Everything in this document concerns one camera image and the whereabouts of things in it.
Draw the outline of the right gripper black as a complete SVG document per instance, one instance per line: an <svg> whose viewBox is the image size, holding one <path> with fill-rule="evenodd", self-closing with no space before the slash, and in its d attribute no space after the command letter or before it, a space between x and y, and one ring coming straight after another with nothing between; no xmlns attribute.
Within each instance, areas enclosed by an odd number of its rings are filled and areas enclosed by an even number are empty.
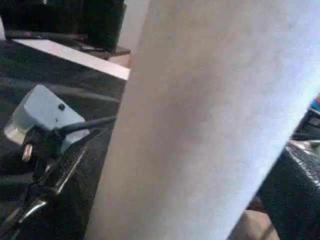
<svg viewBox="0 0 320 240"><path fill-rule="evenodd" d="M17 199L25 186L43 177L60 157L62 143L58 129L31 127L19 148L0 157L0 199Z"/></svg>

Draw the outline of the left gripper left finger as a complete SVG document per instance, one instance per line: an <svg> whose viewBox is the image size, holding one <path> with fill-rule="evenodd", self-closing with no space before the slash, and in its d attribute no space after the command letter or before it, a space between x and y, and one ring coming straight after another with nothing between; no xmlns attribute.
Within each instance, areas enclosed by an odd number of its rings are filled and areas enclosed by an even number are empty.
<svg viewBox="0 0 320 240"><path fill-rule="evenodd" d="M31 181L9 215L12 240L82 240L89 221L112 131L96 129L62 150L64 136L29 130L35 161Z"/></svg>

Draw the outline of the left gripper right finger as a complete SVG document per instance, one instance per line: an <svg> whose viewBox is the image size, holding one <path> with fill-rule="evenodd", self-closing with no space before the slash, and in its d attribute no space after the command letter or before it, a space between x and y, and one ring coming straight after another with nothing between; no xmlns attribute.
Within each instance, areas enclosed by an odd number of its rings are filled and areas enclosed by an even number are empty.
<svg viewBox="0 0 320 240"><path fill-rule="evenodd" d="M257 195L281 240L320 238L320 159L287 145Z"/></svg>

